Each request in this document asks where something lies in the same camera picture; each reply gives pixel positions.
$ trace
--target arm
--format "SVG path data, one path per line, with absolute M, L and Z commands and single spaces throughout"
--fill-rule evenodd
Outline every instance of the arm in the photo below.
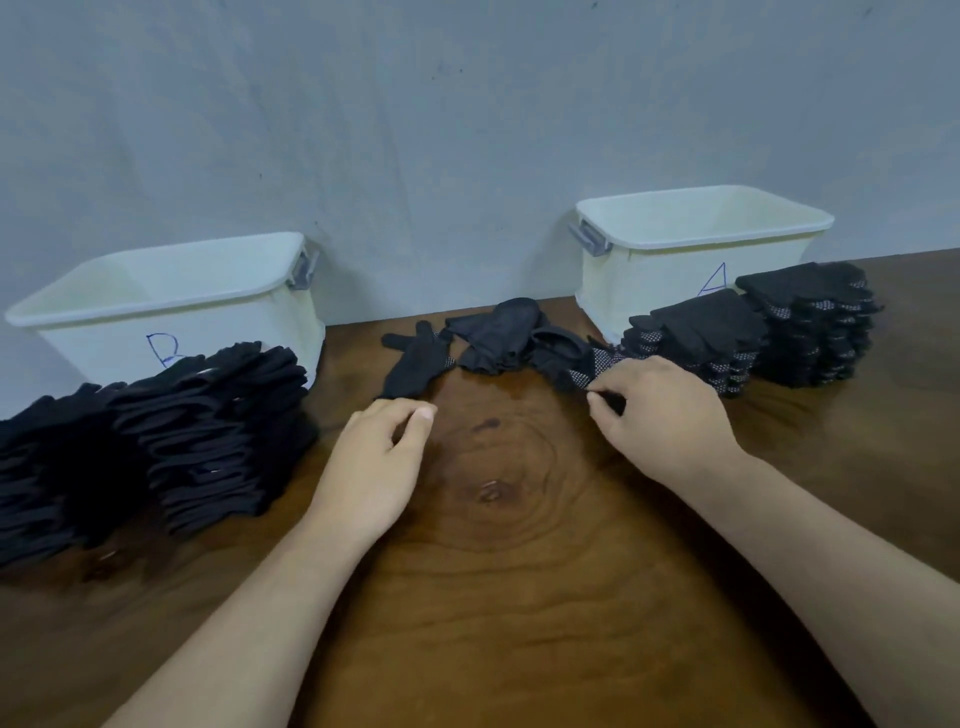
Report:
M 337 596 L 413 493 L 435 409 L 354 413 L 300 523 L 107 726 L 285 726 Z
M 589 394 L 611 444 L 673 490 L 790 605 L 879 726 L 960 721 L 960 585 L 745 453 L 713 390 L 658 357 Z

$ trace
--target plastic bin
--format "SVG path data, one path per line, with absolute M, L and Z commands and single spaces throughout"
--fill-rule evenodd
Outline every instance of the plastic bin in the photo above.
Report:
M 724 184 L 577 203 L 584 247 L 577 303 L 608 342 L 631 316 L 796 265 L 833 216 L 754 187 Z
M 313 384 L 324 343 L 309 283 L 316 255 L 298 232 L 104 255 L 12 306 L 88 381 L 153 376 L 240 341 L 290 347 Z

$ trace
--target hand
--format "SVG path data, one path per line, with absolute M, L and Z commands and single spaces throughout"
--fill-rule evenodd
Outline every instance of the hand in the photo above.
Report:
M 621 361 L 588 389 L 590 416 L 604 437 L 644 474 L 670 488 L 743 455 L 714 389 L 659 356 Z M 623 416 L 596 392 L 626 398 Z
M 377 400 L 354 412 L 333 446 L 306 520 L 344 529 L 369 547 L 410 500 L 420 472 L 423 446 L 437 407 L 414 400 Z M 393 434 L 409 418 L 400 441 Z

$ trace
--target wood grain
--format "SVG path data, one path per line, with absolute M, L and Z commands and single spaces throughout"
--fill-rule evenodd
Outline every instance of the wood grain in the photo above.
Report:
M 960 253 L 863 265 L 888 310 L 859 376 L 754 381 L 729 404 L 737 437 L 960 578 Z M 544 309 L 592 331 L 570 299 Z M 413 321 L 329 330 L 307 403 L 322 440 L 266 516 L 175 543 L 148 514 L 102 549 L 7 572 L 0 724 L 94 726 L 135 691 L 296 521 L 396 360 L 380 334 Z M 580 397 L 455 371 L 430 399 L 420 485 L 338 604 L 294 725 L 869 724 L 772 590 L 602 440 Z

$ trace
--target bin handle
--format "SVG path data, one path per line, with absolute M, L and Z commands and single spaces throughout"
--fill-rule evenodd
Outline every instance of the bin handle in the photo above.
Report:
M 593 225 L 586 220 L 581 220 L 580 225 L 567 223 L 566 228 L 570 231 L 577 241 L 584 247 L 584 250 L 593 257 L 600 257 L 610 252 L 613 244 L 603 236 Z
M 294 291 L 310 290 L 310 282 L 313 280 L 313 273 L 319 259 L 320 251 L 317 249 L 309 252 L 300 251 L 300 257 L 294 263 L 294 269 L 290 272 L 290 278 L 287 279 L 287 286 Z

